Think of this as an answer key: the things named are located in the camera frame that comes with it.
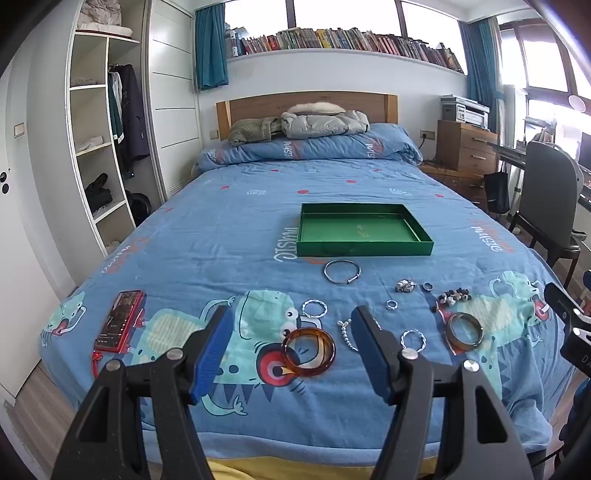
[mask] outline cartoon hand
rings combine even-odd
[[[240,399],[240,395],[236,395],[236,398],[234,398],[234,403],[232,405],[234,412],[238,413],[239,415],[248,415],[248,413],[246,413],[244,411],[244,407],[242,406],[242,402],[239,401],[239,399]]]

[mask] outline blue bedsheet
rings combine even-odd
[[[374,394],[359,355],[345,345],[337,326],[355,306],[366,304],[397,336],[408,329],[423,332],[429,360],[480,362],[526,450],[545,448],[552,434],[548,419],[570,377],[558,352],[563,324],[543,299],[544,286],[557,280],[535,252],[413,165],[421,160],[416,147],[402,129],[391,127],[373,125],[367,134],[348,137],[358,150],[354,144],[337,147],[331,139],[298,142],[297,158],[316,152],[331,160],[292,160],[295,142],[290,154],[285,139],[250,150],[221,146],[204,152],[199,168],[210,171],[152,214],[42,333],[43,361],[70,402],[78,406],[92,385],[93,341],[118,292],[141,289],[148,296],[147,324],[135,329],[131,351],[117,355],[126,364],[181,346],[217,304],[228,304],[235,333],[209,394],[191,410],[206,454],[373,465],[393,409]],[[332,150],[317,151],[320,141]],[[382,148],[377,154],[376,145]],[[356,159],[343,157],[363,149]],[[322,276],[322,259],[295,255],[304,202],[403,203],[434,240],[433,253],[355,258],[361,277],[334,285]],[[346,268],[335,266],[334,275],[338,267]],[[434,290],[394,293],[402,278],[429,281]],[[473,300],[431,312],[436,295],[458,287],[468,288]],[[278,345],[286,332],[311,325],[301,315],[308,299],[328,305],[317,325],[333,336],[337,353],[327,372],[302,379],[281,369]],[[398,310],[385,308],[389,299],[396,299]],[[479,318],[486,335],[476,351],[454,355],[443,337],[442,315],[459,310]],[[313,362],[317,350],[300,343],[294,355]],[[100,367],[111,357],[105,355]],[[436,401],[427,456],[437,452],[441,416],[442,403]],[[149,403],[142,419],[148,456],[157,460]]]

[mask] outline green tray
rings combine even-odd
[[[303,203],[299,257],[431,255],[433,240],[404,205]]]

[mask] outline white pillow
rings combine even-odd
[[[295,115],[336,115],[344,113],[345,109],[328,102],[299,103],[288,110]]]

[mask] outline teal curtain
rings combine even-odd
[[[491,24],[488,19],[459,23],[468,65],[468,98],[491,109],[488,128],[498,133],[497,104],[503,94],[497,91],[499,72]]]
[[[199,90],[228,84],[225,19],[224,4],[212,5],[195,12],[195,68]]]

